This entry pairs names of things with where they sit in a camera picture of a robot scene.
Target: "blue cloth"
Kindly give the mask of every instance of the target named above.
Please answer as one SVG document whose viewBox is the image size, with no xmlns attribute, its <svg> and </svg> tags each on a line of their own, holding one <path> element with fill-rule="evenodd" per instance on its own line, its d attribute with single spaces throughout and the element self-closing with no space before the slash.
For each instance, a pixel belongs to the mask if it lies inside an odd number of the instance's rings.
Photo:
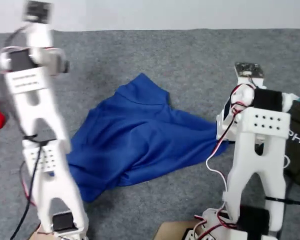
<svg viewBox="0 0 300 240">
<path fill-rule="evenodd" d="M 82 199 L 204 162 L 216 123 L 172 109 L 169 94 L 141 73 L 91 109 L 72 138 L 70 172 Z M 216 153 L 227 147 L 223 143 Z"/>
</svg>

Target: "cardboard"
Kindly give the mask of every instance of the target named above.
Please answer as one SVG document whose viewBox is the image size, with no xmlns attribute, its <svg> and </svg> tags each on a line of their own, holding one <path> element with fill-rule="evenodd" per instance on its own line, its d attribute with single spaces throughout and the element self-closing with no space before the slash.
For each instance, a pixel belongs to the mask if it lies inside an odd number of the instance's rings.
<svg viewBox="0 0 300 240">
<path fill-rule="evenodd" d="M 37 234 L 37 230 L 34 231 L 32 236 L 28 240 L 56 240 L 53 236 L 53 234 Z"/>
<path fill-rule="evenodd" d="M 181 240 L 186 229 L 193 228 L 198 223 L 197 220 L 191 221 L 166 221 L 161 224 L 153 240 Z M 52 234 L 37 234 L 35 231 L 29 240 L 56 240 Z"/>
<path fill-rule="evenodd" d="M 198 220 L 166 221 L 161 224 L 153 240 L 181 240 L 186 229 L 193 228 Z"/>
</svg>

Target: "gray carpet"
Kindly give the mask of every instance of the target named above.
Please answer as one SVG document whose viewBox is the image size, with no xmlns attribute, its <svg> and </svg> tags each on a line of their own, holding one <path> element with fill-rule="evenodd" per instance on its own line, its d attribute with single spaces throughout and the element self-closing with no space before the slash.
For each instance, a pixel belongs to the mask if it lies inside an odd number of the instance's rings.
<svg viewBox="0 0 300 240">
<path fill-rule="evenodd" d="M 0 47 L 7 36 L 0 34 Z M 236 84 L 236 61 L 261 64 L 269 89 L 300 95 L 300 30 L 55 32 L 54 39 L 70 60 L 70 74 L 54 82 L 71 136 L 90 108 L 140 72 L 170 92 L 174 107 L 210 121 Z M 16 44 L 23 45 L 23 40 L 18 37 Z M 0 107 L 5 107 L 2 99 Z M 42 136 L 51 134 L 42 122 L 39 129 Z M 233 151 L 229 147 L 211 165 L 228 173 Z M 0 130 L 0 240 L 12 234 L 26 205 L 18 177 L 22 160 L 21 135 L 9 120 Z M 164 221 L 189 220 L 219 207 L 222 191 L 222 180 L 205 164 L 107 190 L 86 204 L 88 235 L 92 240 L 151 240 Z M 242 202 L 262 206 L 262 192 L 254 176 Z M 293 187 L 291 197 L 300 200 L 300 186 Z M 16 239 L 26 239 L 37 224 L 36 209 L 31 208 Z M 291 239 L 300 240 L 300 206 L 287 207 L 282 240 Z"/>
</svg>

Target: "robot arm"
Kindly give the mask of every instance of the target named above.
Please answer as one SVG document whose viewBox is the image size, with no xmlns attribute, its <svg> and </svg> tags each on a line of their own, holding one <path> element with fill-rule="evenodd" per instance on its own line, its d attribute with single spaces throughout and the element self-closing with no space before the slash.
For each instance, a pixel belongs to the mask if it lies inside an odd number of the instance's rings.
<svg viewBox="0 0 300 240">
<path fill-rule="evenodd" d="M 237 86 L 216 118 L 216 138 L 235 142 L 233 166 L 223 193 L 226 211 L 221 216 L 223 206 L 207 209 L 202 214 L 203 233 L 190 231 L 185 240 L 276 240 L 268 233 L 282 227 L 283 169 L 290 127 L 286 112 L 298 97 L 267 90 L 258 64 L 236 63 L 235 71 Z M 256 144 L 264 144 L 262 154 L 256 153 Z M 241 206 L 242 191 L 254 173 L 260 176 L 267 196 L 265 209 Z"/>
<path fill-rule="evenodd" d="M 28 2 L 24 17 L 28 24 L 25 27 L 28 46 L 3 48 L 0 67 L 25 135 L 23 155 L 33 178 L 30 192 L 43 231 L 53 233 L 56 239 L 88 240 L 88 217 L 66 160 L 71 143 L 51 84 L 51 75 L 65 72 L 67 62 L 63 50 L 53 47 L 48 24 L 50 6 L 50 3 Z M 30 94 L 37 95 L 38 104 L 31 101 Z M 37 119 L 46 121 L 55 139 L 34 140 Z M 52 215 L 50 205 L 54 198 L 61 199 L 69 211 Z"/>
</svg>

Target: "white wall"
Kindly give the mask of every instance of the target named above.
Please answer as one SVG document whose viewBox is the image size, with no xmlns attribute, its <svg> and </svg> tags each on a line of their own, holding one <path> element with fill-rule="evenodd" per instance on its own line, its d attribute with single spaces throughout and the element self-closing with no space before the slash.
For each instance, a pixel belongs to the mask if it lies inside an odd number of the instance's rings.
<svg viewBox="0 0 300 240">
<path fill-rule="evenodd" d="M 41 0 L 59 31 L 300 29 L 300 0 Z M 21 23 L 25 0 L 0 0 L 0 33 Z"/>
</svg>

